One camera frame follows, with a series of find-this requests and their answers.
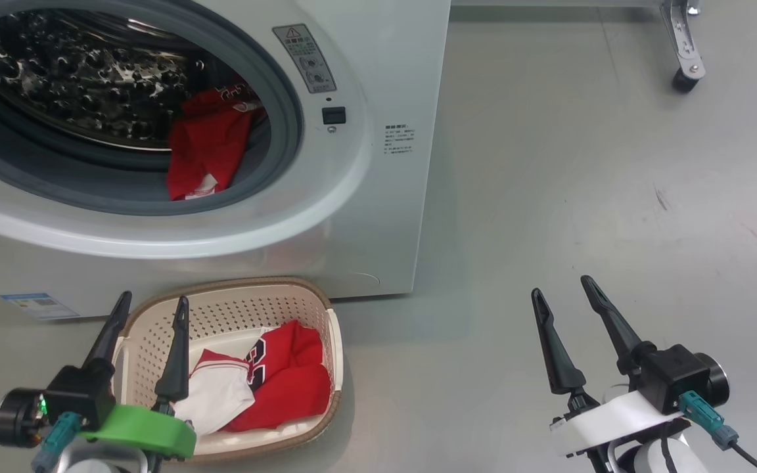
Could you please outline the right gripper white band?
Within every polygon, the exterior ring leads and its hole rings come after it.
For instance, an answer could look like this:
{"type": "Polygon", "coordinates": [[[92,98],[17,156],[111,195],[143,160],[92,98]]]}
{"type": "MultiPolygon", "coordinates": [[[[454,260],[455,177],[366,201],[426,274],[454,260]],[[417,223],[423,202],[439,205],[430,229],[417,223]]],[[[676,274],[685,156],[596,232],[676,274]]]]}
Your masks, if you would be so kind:
{"type": "MultiPolygon", "coordinates": [[[[657,347],[637,335],[592,276],[583,275],[580,282],[618,354],[619,372],[631,380],[639,379],[643,358],[657,347]]],[[[682,417],[678,410],[669,415],[661,413],[637,390],[606,403],[592,398],[585,391],[585,375],[576,368],[559,338],[555,317],[540,288],[532,291],[531,299],[550,390],[568,396],[566,413],[550,425],[558,456],[577,455],[604,445],[649,443],[660,439],[663,427],[682,417]]]]}

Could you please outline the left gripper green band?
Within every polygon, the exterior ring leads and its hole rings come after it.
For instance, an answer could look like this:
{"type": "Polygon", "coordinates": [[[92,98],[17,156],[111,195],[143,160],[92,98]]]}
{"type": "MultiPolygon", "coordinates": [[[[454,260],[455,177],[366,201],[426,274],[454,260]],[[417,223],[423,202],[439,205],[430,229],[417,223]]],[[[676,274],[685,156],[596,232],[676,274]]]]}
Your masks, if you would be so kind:
{"type": "MultiPolygon", "coordinates": [[[[115,374],[113,353],[129,317],[132,292],[124,291],[87,354],[82,374],[86,384],[109,384],[115,374]]],[[[87,441],[108,442],[153,452],[168,458],[193,457],[197,434],[174,414],[173,405],[189,396],[189,300],[178,298],[172,321],[173,338],[162,377],[155,384],[154,411],[142,406],[116,405],[101,428],[81,431],[87,441]]]]}

